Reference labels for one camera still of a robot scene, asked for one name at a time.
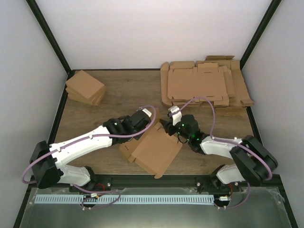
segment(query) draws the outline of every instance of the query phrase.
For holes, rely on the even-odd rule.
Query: white ruler strip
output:
[[[85,204],[107,204],[118,195],[103,195],[98,199],[89,199]],[[36,195],[36,204],[79,204],[83,195]],[[115,204],[199,204],[213,205],[213,195],[122,195]]]

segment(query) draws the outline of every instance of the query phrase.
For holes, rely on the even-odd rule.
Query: wooden floor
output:
[[[103,124],[110,118],[133,114],[139,106],[154,105],[166,116],[168,107],[161,102],[160,72],[136,71],[87,71],[104,83],[107,91],[99,106],[67,99],[55,142],[80,136]],[[233,138],[252,134],[245,108],[217,110],[213,134]],[[186,107],[183,114],[193,114],[200,129],[209,133],[212,125],[210,108]],[[128,163],[118,150],[119,145],[100,149],[75,159],[74,166],[90,166],[95,173],[147,174],[135,163]],[[230,159],[216,155],[194,153],[188,145],[176,156],[165,174],[210,174],[222,164],[231,164]]]

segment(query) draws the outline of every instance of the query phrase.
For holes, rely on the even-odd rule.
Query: wooden tabletop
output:
[[[87,73],[104,83],[107,91],[99,106],[67,99],[56,143],[85,134],[110,118],[132,115],[142,105],[154,105],[163,117],[166,116],[168,107],[161,102],[158,70],[92,70]],[[216,113],[214,136],[242,138],[252,134],[245,108],[221,108]],[[183,114],[193,114],[200,129],[209,133],[212,125],[210,108],[186,107]],[[118,147],[96,150],[73,160],[70,165],[90,166],[95,173],[101,174],[147,174],[135,163],[128,163]],[[232,163],[228,158],[194,153],[184,144],[165,174],[210,174],[218,166]]]

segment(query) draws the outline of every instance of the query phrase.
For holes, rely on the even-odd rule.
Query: gray floor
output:
[[[189,190],[129,189],[124,194],[180,194]],[[34,204],[33,191],[22,228],[288,228],[281,197],[276,189],[252,188],[248,201],[236,209],[217,210],[199,205],[113,205],[106,209],[82,211],[79,205]],[[234,193],[231,204],[245,193]]]

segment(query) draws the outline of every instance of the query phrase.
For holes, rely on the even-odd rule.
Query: stack of cardboard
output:
[[[174,61],[161,67],[161,100],[165,105],[183,105],[197,96],[215,107],[252,106],[239,60],[233,56],[207,56],[206,60]],[[205,100],[190,105],[208,105]]]
[[[81,70],[66,81],[68,98],[90,105],[99,105],[106,87],[97,79]]]
[[[119,150],[128,162],[135,162],[156,179],[163,176],[182,147],[174,135],[169,136],[159,120],[161,114],[156,109],[153,125],[139,140],[132,139],[120,145]]]

